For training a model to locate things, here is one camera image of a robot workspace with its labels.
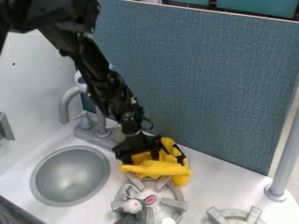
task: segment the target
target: metal pole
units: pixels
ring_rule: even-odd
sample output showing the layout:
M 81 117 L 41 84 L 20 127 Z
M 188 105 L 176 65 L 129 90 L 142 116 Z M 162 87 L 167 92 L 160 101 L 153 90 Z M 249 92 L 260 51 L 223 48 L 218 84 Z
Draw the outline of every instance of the metal pole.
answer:
M 299 155 L 299 109 L 297 108 L 289 137 L 278 164 L 274 180 L 266 186 L 265 194 L 273 201 L 282 202 L 287 198 L 285 193 L 290 175 L 294 170 Z
M 97 119 L 97 130 L 95 135 L 97 137 L 108 137 L 110 135 L 110 130 L 106 128 L 106 117 L 101 113 L 98 107 L 95 107 L 96 119 Z

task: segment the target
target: yellow cloth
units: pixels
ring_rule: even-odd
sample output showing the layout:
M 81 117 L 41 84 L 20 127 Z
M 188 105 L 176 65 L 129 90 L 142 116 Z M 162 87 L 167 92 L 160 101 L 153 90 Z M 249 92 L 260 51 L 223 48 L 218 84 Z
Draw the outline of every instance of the yellow cloth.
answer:
M 164 150 L 159 151 L 159 161 L 152 160 L 150 152 L 144 152 L 132 156 L 133 164 L 123 164 L 123 172 L 134 172 L 138 178 L 150 177 L 158 179 L 161 176 L 173 176 L 173 181 L 179 186 L 185 186 L 191 175 L 188 169 L 187 158 L 184 157 L 183 165 L 177 163 L 177 157 L 183 156 L 182 152 L 174 145 L 176 144 L 171 138 L 162 137 L 161 143 L 170 153 Z

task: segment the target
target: silver sink basin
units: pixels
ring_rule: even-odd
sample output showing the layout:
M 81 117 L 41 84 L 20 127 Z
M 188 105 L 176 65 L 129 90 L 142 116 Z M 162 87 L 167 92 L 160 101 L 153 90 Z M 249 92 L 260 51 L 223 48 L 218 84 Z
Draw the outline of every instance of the silver sink basin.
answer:
M 67 147 L 36 166 L 31 175 L 31 191 L 49 206 L 74 206 L 98 193 L 109 174 L 109 162 L 100 151 L 86 146 Z

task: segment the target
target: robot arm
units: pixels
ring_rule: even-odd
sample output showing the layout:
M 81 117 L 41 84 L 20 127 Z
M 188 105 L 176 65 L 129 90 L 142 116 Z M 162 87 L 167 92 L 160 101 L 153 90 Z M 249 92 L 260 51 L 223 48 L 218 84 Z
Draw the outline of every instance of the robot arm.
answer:
M 141 132 L 143 108 L 85 34 L 94 31 L 100 8 L 97 0 L 0 0 L 0 52 L 8 31 L 39 29 L 61 55 L 73 59 L 94 104 L 122 125 L 127 140 L 114 148 L 116 157 L 130 164 L 131 155 L 151 151 L 152 157 L 158 159 L 158 138 Z

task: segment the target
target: plush toy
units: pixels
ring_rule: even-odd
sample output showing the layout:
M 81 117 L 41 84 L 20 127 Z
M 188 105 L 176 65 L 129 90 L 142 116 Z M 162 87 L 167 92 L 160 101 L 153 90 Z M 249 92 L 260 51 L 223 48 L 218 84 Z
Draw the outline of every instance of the plush toy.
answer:
M 145 224 L 146 205 L 141 199 L 126 200 L 118 213 L 121 218 L 115 224 Z

